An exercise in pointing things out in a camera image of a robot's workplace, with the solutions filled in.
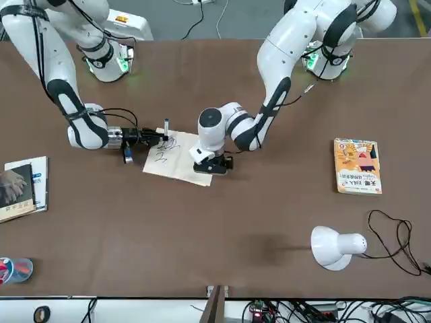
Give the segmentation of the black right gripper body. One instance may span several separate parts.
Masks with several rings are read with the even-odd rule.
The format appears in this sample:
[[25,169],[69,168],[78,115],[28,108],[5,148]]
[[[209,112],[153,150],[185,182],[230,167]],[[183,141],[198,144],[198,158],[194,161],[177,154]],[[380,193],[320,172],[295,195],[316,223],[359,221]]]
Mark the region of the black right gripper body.
[[143,128],[122,128],[123,145],[138,145],[143,143]]

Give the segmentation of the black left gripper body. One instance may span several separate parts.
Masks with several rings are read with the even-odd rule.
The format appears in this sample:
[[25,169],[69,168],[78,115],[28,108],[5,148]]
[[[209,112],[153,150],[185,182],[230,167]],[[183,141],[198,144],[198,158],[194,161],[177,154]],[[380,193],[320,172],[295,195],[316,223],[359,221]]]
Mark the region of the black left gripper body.
[[224,169],[232,169],[234,167],[234,159],[232,156],[223,153],[216,157],[216,164]]

